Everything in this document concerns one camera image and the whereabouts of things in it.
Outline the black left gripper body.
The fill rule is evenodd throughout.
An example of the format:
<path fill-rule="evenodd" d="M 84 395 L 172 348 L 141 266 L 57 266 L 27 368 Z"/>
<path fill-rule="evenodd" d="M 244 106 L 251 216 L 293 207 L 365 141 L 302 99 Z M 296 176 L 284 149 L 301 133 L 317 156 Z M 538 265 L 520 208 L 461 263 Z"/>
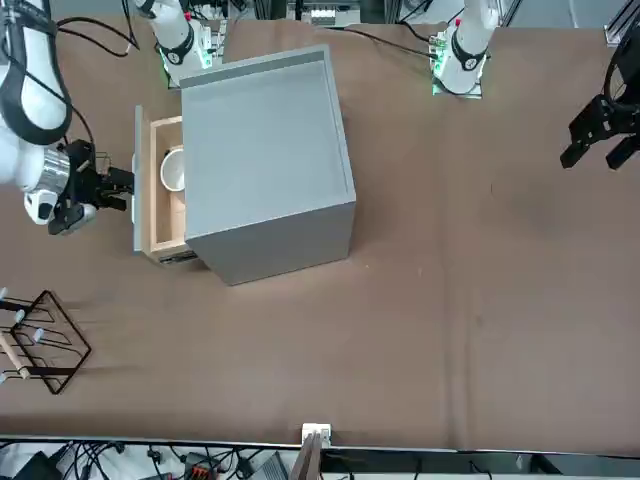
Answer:
<path fill-rule="evenodd" d="M 621 94 L 611 92 L 614 73 L 621 79 Z M 627 117 L 639 114 L 639 38 L 624 37 L 607 66 L 603 84 L 602 106 L 612 114 Z"/>

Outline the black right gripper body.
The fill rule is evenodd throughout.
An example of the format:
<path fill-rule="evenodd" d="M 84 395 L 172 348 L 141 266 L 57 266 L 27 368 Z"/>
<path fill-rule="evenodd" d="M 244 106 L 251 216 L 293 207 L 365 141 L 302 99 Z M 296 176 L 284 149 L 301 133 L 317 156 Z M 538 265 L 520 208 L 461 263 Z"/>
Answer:
<path fill-rule="evenodd" d="M 67 145 L 59 143 L 57 151 L 66 154 L 70 162 L 69 178 L 57 205 L 86 203 L 102 206 L 102 177 L 96 170 L 93 144 L 85 140 L 75 140 Z"/>

